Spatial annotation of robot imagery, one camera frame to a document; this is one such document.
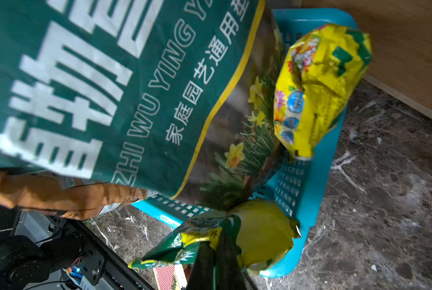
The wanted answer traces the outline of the yellow green small packet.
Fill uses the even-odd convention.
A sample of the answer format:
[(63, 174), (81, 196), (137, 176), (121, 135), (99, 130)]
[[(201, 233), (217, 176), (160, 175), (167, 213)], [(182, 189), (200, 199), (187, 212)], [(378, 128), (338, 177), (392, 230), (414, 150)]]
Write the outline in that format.
[(233, 242), (240, 267), (258, 274), (280, 261), (302, 235), (299, 222), (274, 201), (252, 199), (229, 211), (212, 210), (184, 221), (128, 266), (147, 269), (194, 263), (200, 245), (216, 250), (223, 236)]

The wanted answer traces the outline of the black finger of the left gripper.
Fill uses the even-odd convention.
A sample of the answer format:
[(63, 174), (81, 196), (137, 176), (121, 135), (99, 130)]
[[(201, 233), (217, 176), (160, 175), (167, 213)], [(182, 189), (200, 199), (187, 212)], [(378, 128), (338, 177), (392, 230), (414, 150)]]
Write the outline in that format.
[(216, 251), (216, 290), (255, 290), (247, 274), (242, 271), (235, 255), (235, 246), (224, 233)]

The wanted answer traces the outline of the dark green soil bag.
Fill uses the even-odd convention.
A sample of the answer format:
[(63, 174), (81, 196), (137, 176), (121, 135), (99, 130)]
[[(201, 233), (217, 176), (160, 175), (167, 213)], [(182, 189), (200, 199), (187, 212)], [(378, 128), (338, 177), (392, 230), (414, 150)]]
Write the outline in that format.
[(243, 203), (282, 161), (266, 1), (0, 1), (0, 170)]

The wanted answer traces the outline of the orange white small packet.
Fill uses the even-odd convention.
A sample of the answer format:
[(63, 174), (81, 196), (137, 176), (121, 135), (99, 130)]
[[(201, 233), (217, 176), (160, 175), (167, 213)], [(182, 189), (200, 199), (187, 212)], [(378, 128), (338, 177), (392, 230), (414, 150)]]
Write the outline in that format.
[(153, 190), (50, 172), (12, 175), (0, 170), (1, 206), (66, 219), (84, 221), (156, 195)]

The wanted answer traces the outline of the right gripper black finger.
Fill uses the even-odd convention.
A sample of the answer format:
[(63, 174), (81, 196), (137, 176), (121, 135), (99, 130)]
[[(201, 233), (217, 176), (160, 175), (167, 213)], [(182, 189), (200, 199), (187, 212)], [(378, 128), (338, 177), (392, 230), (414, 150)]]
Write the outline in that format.
[(202, 242), (188, 280), (187, 290), (213, 290), (215, 250)]

